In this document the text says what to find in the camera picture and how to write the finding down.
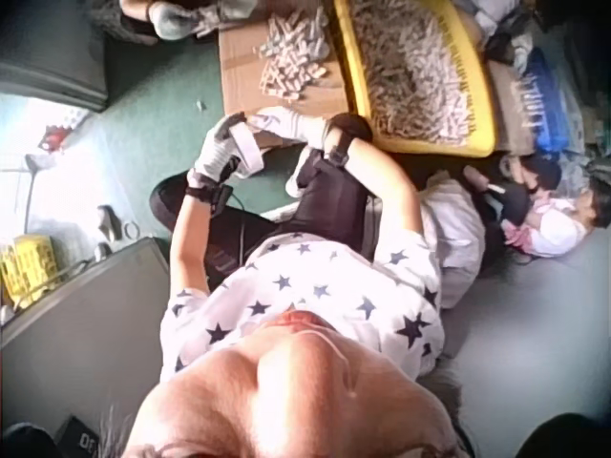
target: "gray floor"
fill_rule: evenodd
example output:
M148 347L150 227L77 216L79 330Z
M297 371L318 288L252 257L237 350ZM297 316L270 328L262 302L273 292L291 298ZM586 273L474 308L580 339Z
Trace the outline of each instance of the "gray floor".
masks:
M169 238L150 212L151 191L193 165L206 132L223 116L214 39L152 48L113 40L108 45L110 107L92 114L69 137L64 153L55 155L56 165L38 174L33 188L29 230L53 237L61 266L88 258L104 241L96 229L97 205L111 205L122 221L136 223L142 236ZM34 152L41 134L26 132L35 137L29 138L34 145L21 151L23 136L15 133L15 125L32 121L37 113L27 109L28 99L1 97L0 133L14 138L11 144L0 143L0 158ZM205 107L201 112L198 100ZM291 201L284 183L297 154L295 149L273 152L265 157L260 174L231 181L246 209L262 213ZM19 179L23 195L29 178ZM19 201L23 206L23 196ZM230 204L239 206L234 200ZM129 242L114 243L113 248Z
M443 315L480 456L515 456L561 413L611 418L609 246L599 231L566 257L506 266Z

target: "yellow plastic basket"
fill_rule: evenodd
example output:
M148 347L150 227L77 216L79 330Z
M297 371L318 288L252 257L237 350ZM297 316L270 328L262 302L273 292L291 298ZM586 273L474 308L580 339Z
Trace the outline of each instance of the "yellow plastic basket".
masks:
M381 149L392 153L439 153L454 156L485 157L495 147L495 124L488 85L475 49L450 0L414 0L428 7L437 16L444 36L450 41L454 64L464 79L471 109L471 128L467 144L462 146L430 143L420 140L389 137L375 132L371 122L369 91L361 54L352 27L349 0L334 0L339 28L344 41L345 60L354 90L357 113L369 121L373 141Z
M16 238L12 245L2 248L0 269L12 301L19 302L21 308L26 308L37 301L47 289L55 287L54 282L47 288L28 295L29 291L57 274L51 238L37 235Z

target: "white glove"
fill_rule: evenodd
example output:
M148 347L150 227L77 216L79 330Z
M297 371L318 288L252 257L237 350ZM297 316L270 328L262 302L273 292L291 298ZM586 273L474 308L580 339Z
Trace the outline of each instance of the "white glove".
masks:
M162 40L181 40L200 28L200 13L167 2L155 2L149 7L149 19Z
M285 107L263 108L248 118L248 124L282 138L302 141L316 150L324 149L329 129L326 119L298 114Z
M231 156L235 156L238 152L238 146L229 134L229 128L245 120L244 113L231 114L221 119L208 131L201 147L200 157L187 175L189 186L201 188L203 183L198 177L201 175L219 182L222 169L227 165Z

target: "cardboard sheet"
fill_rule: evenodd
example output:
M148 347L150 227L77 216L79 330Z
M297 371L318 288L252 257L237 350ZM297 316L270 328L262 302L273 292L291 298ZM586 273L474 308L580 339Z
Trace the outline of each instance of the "cardboard sheet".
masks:
M221 31L222 100L226 114L245 112L252 115L261 108L285 105L304 115L331 117L348 110L348 100L340 64L334 51L322 63L328 73L321 78L321 87L307 86L302 99L292 105L278 97L263 95L259 89L266 59L253 52L267 38L267 22Z

